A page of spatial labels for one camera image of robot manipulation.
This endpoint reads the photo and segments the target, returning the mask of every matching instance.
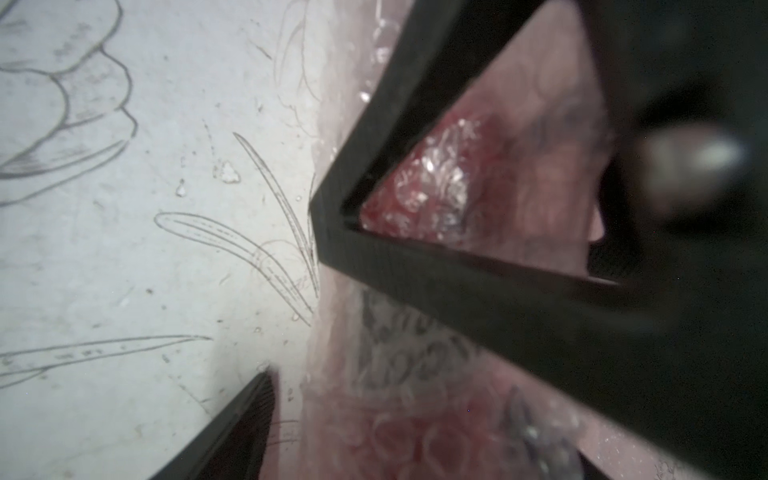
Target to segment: blurred object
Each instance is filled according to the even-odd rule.
[[[259,477],[275,408],[262,372],[152,480],[254,480]]]
[[[713,124],[651,131],[641,141],[645,188],[655,215],[671,221],[714,210],[746,170],[742,142]]]
[[[555,27],[563,38],[539,48]],[[378,185],[362,228],[585,275],[611,133],[584,52],[574,6],[543,7]],[[566,63],[553,83],[539,56],[587,63]],[[518,386],[519,374],[425,312],[324,273],[301,478],[582,477],[570,402]]]

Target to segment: sketched line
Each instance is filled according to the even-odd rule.
[[[16,4],[18,0],[12,2],[9,6],[6,7],[6,9],[3,12],[0,12],[0,18],[5,16],[8,12],[10,12],[11,7]],[[99,42],[96,43],[90,50],[86,51],[81,57],[80,60],[72,65],[70,68],[66,68],[65,70],[55,71],[55,72],[48,72],[43,70],[38,70],[37,68],[8,68],[8,67],[2,67],[0,66],[0,71],[7,71],[10,73],[18,73],[21,71],[30,71],[32,73],[45,75],[45,76],[53,76],[53,75],[63,75],[70,73],[71,71],[77,69],[80,65],[82,65],[83,61],[94,54],[97,50],[101,48],[101,46],[105,43],[107,43],[112,37],[114,37],[114,34],[118,32],[118,29],[120,28],[121,23],[123,22],[123,6],[120,5],[120,2],[118,0],[114,0],[114,4],[118,7],[118,14],[115,16],[114,24],[112,24],[112,27],[107,32],[107,34],[102,38]]]
[[[142,345],[142,342],[153,340],[173,340],[169,342],[158,343],[157,345]],[[197,335],[159,335],[159,336],[141,336],[131,337],[124,339],[109,339],[96,342],[82,342],[72,343],[68,345],[47,346],[39,349],[19,350],[16,352],[0,353],[0,359],[3,359],[3,371],[0,373],[0,389],[6,389],[10,386],[18,385],[19,383],[26,382],[35,378],[48,370],[56,369],[62,366],[74,365],[77,363],[93,362],[99,359],[106,359],[115,356],[130,355],[132,353],[149,352],[151,350],[161,349],[166,346],[179,345],[181,343],[195,342],[198,340],[213,340],[209,336],[197,336]],[[88,350],[87,352],[80,353],[79,350],[84,347],[103,347],[105,349],[113,347],[114,344],[122,344],[121,349],[118,351],[104,353],[100,349]],[[133,348],[126,348],[126,343],[137,344]],[[53,355],[57,350],[61,350],[59,355]],[[76,355],[84,355],[82,358],[76,358]],[[26,367],[22,367],[18,370],[10,370],[14,365],[13,360],[15,357],[27,356],[31,358],[22,359],[23,364]],[[52,359],[61,359],[60,361],[51,362]],[[41,362],[43,365],[35,366],[35,362]],[[22,379],[14,379],[14,377],[30,374]]]
[[[312,309],[280,262],[240,232],[196,214],[157,214],[156,225],[178,237],[232,253],[251,265],[306,324]]]
[[[277,52],[276,56],[280,56],[280,42],[283,40],[283,29],[285,28],[286,24],[286,16],[288,15],[288,11],[291,7],[293,7],[295,4],[300,3],[302,0],[291,0],[288,2],[288,5],[286,5],[285,9],[283,10],[283,17],[280,19],[280,30],[277,32]],[[280,85],[281,78],[278,78],[283,74],[283,70],[285,69],[285,57],[286,53],[288,52],[288,47],[290,46],[290,42],[293,40],[293,38],[296,36],[296,33],[298,32],[297,28],[294,28],[291,32],[291,35],[288,37],[288,41],[286,41],[286,47],[283,49],[283,61],[280,63],[280,75],[278,75],[278,69],[277,69],[277,62],[274,62],[273,69],[272,69],[272,76],[273,80],[275,81],[275,85]]]
[[[45,372],[47,372],[47,370],[39,370],[39,371],[37,371],[37,372],[33,372],[33,373],[29,374],[28,376],[24,377],[23,379],[15,380],[15,381],[13,381],[13,382],[10,382],[10,383],[4,383],[4,384],[1,384],[1,385],[0,385],[0,390],[2,390],[2,389],[7,389],[9,386],[18,385],[19,383],[24,383],[24,382],[26,382],[27,380],[32,380],[32,379],[33,379],[33,378],[35,378],[36,376],[42,375],[42,374],[43,374],[43,373],[45,373]]]
[[[266,184],[272,191],[272,195],[274,195],[277,203],[280,205],[280,209],[283,211],[283,215],[285,215],[288,225],[293,232],[293,238],[296,239],[296,245],[299,247],[299,252],[301,252],[301,256],[304,259],[304,263],[306,264],[306,269],[310,274],[310,279],[312,280],[312,287],[315,290],[315,295],[317,295],[319,292],[319,282],[317,279],[317,273],[313,268],[314,262],[312,261],[312,256],[310,253],[312,247],[304,235],[304,230],[302,230],[301,226],[299,225],[299,220],[296,218],[296,213],[293,212],[293,208],[290,206],[290,203],[286,198],[285,193],[283,192],[283,188],[280,186],[280,184],[277,183],[277,179],[275,179],[274,175],[272,175],[272,171],[266,165],[266,162],[264,162],[263,158],[256,152],[253,146],[248,143],[248,140],[240,136],[237,132],[234,132],[234,136],[248,153],[248,156],[253,161],[253,164],[256,165],[259,173],[264,178]]]
[[[312,98],[314,98],[317,101],[320,101],[320,97],[315,94],[314,91],[312,91],[312,87],[310,87],[310,82],[306,79],[306,59],[304,55],[304,51],[306,50],[306,14],[310,9],[310,0],[306,0],[304,3],[304,19],[301,21],[301,79],[299,80],[299,85],[296,88],[301,87],[302,82],[306,85],[306,90],[312,95]]]
[[[5,14],[11,11],[11,8],[13,8],[13,5],[16,5],[18,3],[18,0],[11,0],[8,2],[8,4],[0,10],[0,20],[2,20],[3,17],[5,17]]]
[[[176,382],[176,380],[174,380],[174,377],[172,377],[172,376],[170,376],[170,375],[168,376],[168,378],[171,380],[171,382],[173,382],[173,383],[174,383],[174,385],[176,385],[177,387],[179,387],[179,388],[181,389],[181,391],[182,391],[182,392],[186,393],[186,394],[187,394],[187,396],[189,396],[189,398],[191,398],[191,399],[192,399],[192,400],[193,400],[193,401],[194,401],[196,404],[198,404],[198,405],[200,406],[200,408],[202,408],[202,409],[203,409],[203,411],[205,412],[205,414],[206,414],[206,415],[208,415],[208,417],[209,417],[209,418],[211,418],[211,419],[212,419],[212,418],[214,417],[214,416],[213,416],[213,414],[211,414],[211,413],[208,411],[208,409],[207,409],[207,408],[205,408],[205,405],[203,405],[203,403],[202,403],[200,400],[198,400],[198,399],[197,399],[197,397],[196,397],[196,396],[194,396],[194,395],[192,394],[192,392],[190,392],[190,391],[189,391],[189,389],[188,389],[186,386],[183,386],[183,385],[181,385],[180,383]]]
[[[266,50],[264,50],[264,49],[261,47],[261,45],[258,45],[258,44],[256,44],[255,42],[251,41],[250,39],[248,40],[248,42],[249,42],[249,43],[251,43],[251,45],[253,45],[254,47],[256,47],[256,49],[257,49],[258,51],[260,51],[261,53],[263,53],[265,57],[267,57],[267,58],[269,58],[270,60],[272,60],[272,55],[268,54],[268,53],[266,52]]]
[[[50,81],[52,81],[58,90],[61,92],[61,97],[64,98],[64,111],[61,113],[61,118],[59,118],[58,122],[56,122],[56,126],[51,129],[45,136],[37,139],[32,145],[25,148],[24,150],[18,152],[13,157],[9,158],[5,162],[0,165],[0,168],[4,167],[7,164],[10,164],[11,162],[15,161],[18,158],[24,157],[25,155],[29,155],[30,152],[35,151],[35,148],[42,145],[44,142],[48,141],[53,137],[56,132],[58,132],[61,127],[64,126],[65,122],[67,121],[67,117],[69,116],[69,110],[70,110],[70,104],[69,104],[69,95],[67,95],[67,91],[64,89],[64,87],[61,85],[61,82],[54,77],[53,75],[49,74],[43,74],[45,75]]]
[[[133,130],[133,133],[131,134],[131,137],[134,137],[136,135],[136,130],[137,130],[138,125],[136,124],[136,120],[132,116],[128,115],[128,117],[131,119],[131,121],[134,122],[134,130]],[[53,190],[54,188],[59,187],[60,185],[66,184],[67,182],[69,182],[71,180],[74,180],[76,178],[82,177],[83,175],[87,174],[88,172],[92,172],[92,171],[94,171],[94,170],[96,170],[98,168],[101,168],[101,167],[103,167],[105,165],[108,165],[115,158],[119,157],[120,154],[122,154],[123,151],[125,151],[126,148],[128,148],[128,144],[129,144],[129,142],[124,141],[123,145],[117,151],[115,151],[114,154],[112,154],[109,158],[107,158],[106,160],[102,161],[99,164],[94,165],[93,167],[87,167],[85,170],[79,171],[76,174],[72,175],[71,177],[65,177],[63,180],[55,181],[54,183],[52,183],[50,185],[47,185],[47,186],[45,186],[45,187],[43,187],[43,188],[41,188],[39,190],[35,190],[35,191],[33,191],[32,193],[30,193],[28,195],[25,195],[23,197],[20,197],[20,198],[14,199],[14,200],[0,200],[0,207],[7,207],[8,205],[17,204],[17,203],[22,202],[24,200],[29,200],[30,198],[37,197],[38,195],[41,195],[41,194],[44,194],[45,192]],[[79,161],[79,162],[73,163],[73,165],[79,165],[79,164],[82,164],[82,163],[83,162]],[[16,177],[14,179],[8,179],[8,180],[18,181],[19,178],[20,177]]]

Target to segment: sketched leaf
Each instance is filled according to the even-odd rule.
[[[37,375],[45,370],[74,363],[92,362],[201,340],[212,339],[197,335],[144,336],[0,353],[0,379],[5,377],[18,379],[22,374]]]
[[[136,122],[122,110],[59,129],[37,147],[0,167],[0,178],[42,174],[93,157],[108,157],[109,152],[120,150],[135,132]]]
[[[275,257],[240,232],[210,218],[178,212],[158,214],[154,222],[173,235],[224,250],[245,260],[261,273],[304,323],[310,324],[307,319],[311,318],[312,309],[288,272]]]
[[[280,186],[280,184],[277,183],[277,179],[274,177],[274,175],[272,175],[272,171],[266,165],[263,158],[256,152],[253,146],[248,143],[248,140],[241,137],[238,133],[235,133],[234,136],[248,153],[248,156],[253,161],[253,164],[256,165],[257,170],[272,191],[272,195],[275,197],[275,200],[277,200],[277,203],[280,205],[280,209],[283,211],[283,214],[285,215],[285,218],[288,222],[288,226],[293,233],[293,238],[296,239],[296,245],[299,247],[299,252],[301,252],[301,257],[303,258],[304,264],[306,265],[307,273],[310,275],[310,279],[312,280],[312,286],[315,290],[315,294],[317,294],[319,292],[319,281],[317,278],[317,272],[314,268],[314,261],[312,259],[312,246],[307,241],[306,235],[304,235],[304,230],[301,229],[299,219],[296,218],[296,213],[290,206],[290,202],[286,198],[286,195],[283,192],[283,188]]]

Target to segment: bubble wrap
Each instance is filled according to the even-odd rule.
[[[409,6],[337,5],[341,48],[329,54],[333,87],[314,151],[320,175],[371,98]],[[610,155],[578,11],[551,0],[376,188],[361,224],[583,276]],[[633,467],[663,463],[599,415],[418,310],[325,267],[321,284],[299,478],[577,480],[573,445],[616,478],[651,480]],[[627,455],[601,464],[601,453],[618,446]]]

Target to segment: sketched flower petal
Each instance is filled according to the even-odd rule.
[[[64,92],[47,75],[0,71],[0,165],[51,134],[66,111]]]
[[[115,0],[19,0],[0,18],[0,68],[67,71],[113,32]]]
[[[0,169],[0,207],[33,197],[107,163],[125,149],[135,132],[136,122],[122,110],[57,131],[38,148]]]
[[[131,93],[125,67],[100,51],[56,78],[69,98],[67,125],[115,111]]]
[[[135,129],[134,120],[122,110],[95,121],[64,127],[28,153],[0,167],[0,178],[41,174],[87,160],[121,147]]]

